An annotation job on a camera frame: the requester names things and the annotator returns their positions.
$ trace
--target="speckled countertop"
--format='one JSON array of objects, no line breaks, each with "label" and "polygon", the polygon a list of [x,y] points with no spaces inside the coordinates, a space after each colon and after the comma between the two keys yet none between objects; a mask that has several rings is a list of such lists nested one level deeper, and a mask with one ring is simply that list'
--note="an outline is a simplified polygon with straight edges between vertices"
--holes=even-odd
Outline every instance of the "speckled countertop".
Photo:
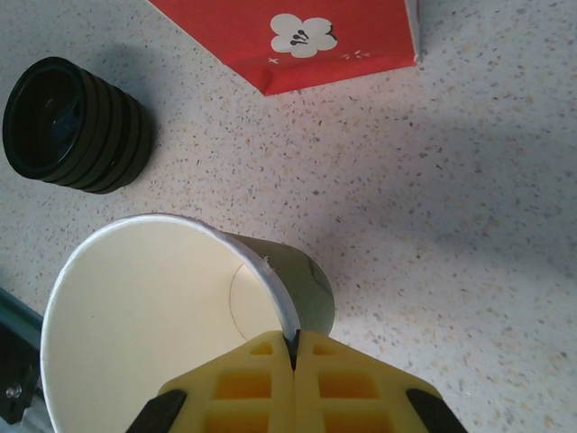
[{"label": "speckled countertop", "polygon": [[0,106],[65,56],[159,119],[133,185],[99,197],[0,156],[0,286],[42,312],[107,222],[197,217],[295,245],[334,283],[333,337],[432,382],[470,432],[577,424],[577,8],[422,4],[425,60],[261,97],[138,0],[4,0]]}]

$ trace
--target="screw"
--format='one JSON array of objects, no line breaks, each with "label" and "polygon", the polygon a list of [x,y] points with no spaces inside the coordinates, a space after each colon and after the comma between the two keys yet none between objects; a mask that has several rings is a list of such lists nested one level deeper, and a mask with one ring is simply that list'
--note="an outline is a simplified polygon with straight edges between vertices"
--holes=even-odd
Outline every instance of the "screw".
[{"label": "screw", "polygon": [[17,399],[22,394],[22,386],[17,383],[15,386],[6,389],[6,397],[9,399]]}]

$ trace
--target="flower logo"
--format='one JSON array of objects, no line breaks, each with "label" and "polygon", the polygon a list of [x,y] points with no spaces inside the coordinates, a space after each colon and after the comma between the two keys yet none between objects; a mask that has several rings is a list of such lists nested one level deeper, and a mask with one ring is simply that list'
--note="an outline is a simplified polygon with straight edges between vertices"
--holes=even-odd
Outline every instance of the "flower logo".
[{"label": "flower logo", "polygon": [[337,44],[333,24],[325,18],[310,18],[302,22],[295,15],[280,14],[270,20],[270,28],[277,34],[270,43],[272,49],[290,52],[298,59],[332,50]]}]

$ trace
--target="white paper cup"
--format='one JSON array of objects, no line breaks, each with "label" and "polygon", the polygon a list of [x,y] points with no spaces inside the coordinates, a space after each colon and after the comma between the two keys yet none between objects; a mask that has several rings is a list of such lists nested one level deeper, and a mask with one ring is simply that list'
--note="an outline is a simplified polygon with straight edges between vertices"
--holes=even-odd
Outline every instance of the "white paper cup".
[{"label": "white paper cup", "polygon": [[77,248],[50,295],[41,376],[54,428],[123,433],[163,383],[272,329],[292,338],[298,312],[244,243],[180,216],[116,221]]}]

